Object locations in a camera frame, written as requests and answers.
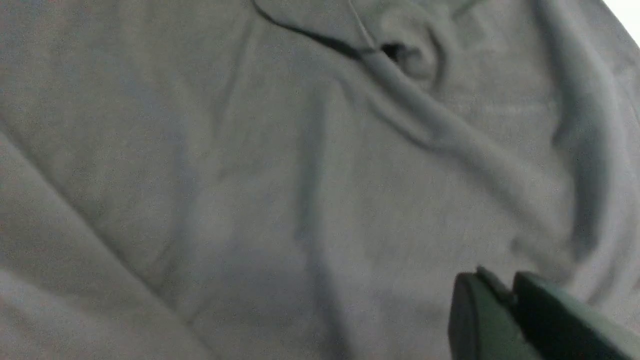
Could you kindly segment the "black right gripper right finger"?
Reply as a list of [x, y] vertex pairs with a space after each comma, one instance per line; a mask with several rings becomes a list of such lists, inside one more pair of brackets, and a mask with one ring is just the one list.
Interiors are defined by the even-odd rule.
[[544, 360], [637, 360], [639, 335], [531, 272], [512, 283], [513, 308]]

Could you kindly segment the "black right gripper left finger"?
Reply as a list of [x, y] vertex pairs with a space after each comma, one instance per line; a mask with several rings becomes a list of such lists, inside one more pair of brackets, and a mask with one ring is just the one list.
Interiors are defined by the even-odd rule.
[[516, 297], [498, 276], [479, 266], [455, 276], [448, 320], [453, 360], [541, 360], [516, 317]]

